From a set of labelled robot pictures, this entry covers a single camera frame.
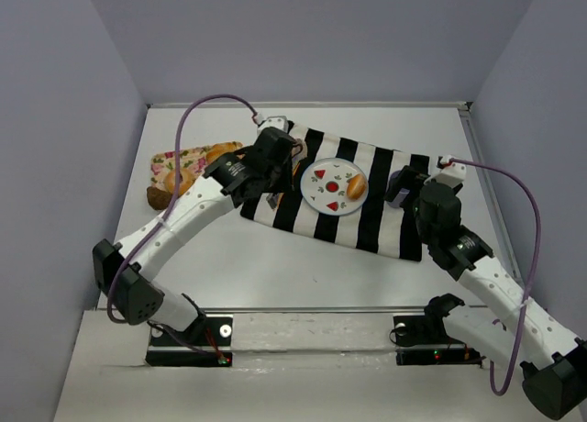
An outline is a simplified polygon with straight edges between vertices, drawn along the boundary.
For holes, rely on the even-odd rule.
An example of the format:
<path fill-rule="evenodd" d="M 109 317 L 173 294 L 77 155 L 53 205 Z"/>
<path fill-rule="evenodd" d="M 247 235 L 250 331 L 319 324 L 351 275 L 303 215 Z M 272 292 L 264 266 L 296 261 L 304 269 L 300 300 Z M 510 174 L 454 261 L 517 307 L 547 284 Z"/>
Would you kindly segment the glossy oval bun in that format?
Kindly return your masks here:
<path fill-rule="evenodd" d="M 368 191 L 368 181 L 366 177 L 358 173 L 351 177 L 347 186 L 347 198 L 350 201 L 357 201 Z"/>

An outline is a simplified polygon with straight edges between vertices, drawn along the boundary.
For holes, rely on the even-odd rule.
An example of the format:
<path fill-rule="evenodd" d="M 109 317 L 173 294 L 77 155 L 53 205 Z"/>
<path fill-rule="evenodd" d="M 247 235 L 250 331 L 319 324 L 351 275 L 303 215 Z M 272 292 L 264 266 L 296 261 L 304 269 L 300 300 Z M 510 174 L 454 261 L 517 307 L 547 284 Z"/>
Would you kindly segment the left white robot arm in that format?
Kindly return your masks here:
<path fill-rule="evenodd" d="M 253 145 L 228 151 L 163 213 L 117 243 L 107 239 L 92 251 L 94 278 L 117 324 L 149 322 L 188 345 L 205 331 L 205 312 L 187 294 L 176 294 L 155 279 L 162 267 L 206 226 L 266 193 L 293 186 L 293 158 L 301 140 L 264 128 Z"/>

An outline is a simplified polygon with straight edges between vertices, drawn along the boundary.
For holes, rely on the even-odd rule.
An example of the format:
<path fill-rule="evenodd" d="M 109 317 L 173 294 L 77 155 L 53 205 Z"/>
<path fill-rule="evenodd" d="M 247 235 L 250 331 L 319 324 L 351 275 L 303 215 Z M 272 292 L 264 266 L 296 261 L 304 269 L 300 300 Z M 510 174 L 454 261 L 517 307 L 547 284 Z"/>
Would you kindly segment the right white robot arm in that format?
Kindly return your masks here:
<path fill-rule="evenodd" d="M 432 261 L 494 313 L 493 324 L 466 314 L 444 295 L 431 301 L 451 337 L 472 343 L 506 368 L 503 395 L 520 375 L 526 398 L 543 416 L 564 418 L 586 399 L 586 341 L 560 324 L 530 295 L 534 276 L 519 285 L 492 248 L 461 222 L 461 189 L 469 162 L 443 157 L 437 172 L 405 166 L 389 183 L 386 201 L 411 214 Z"/>

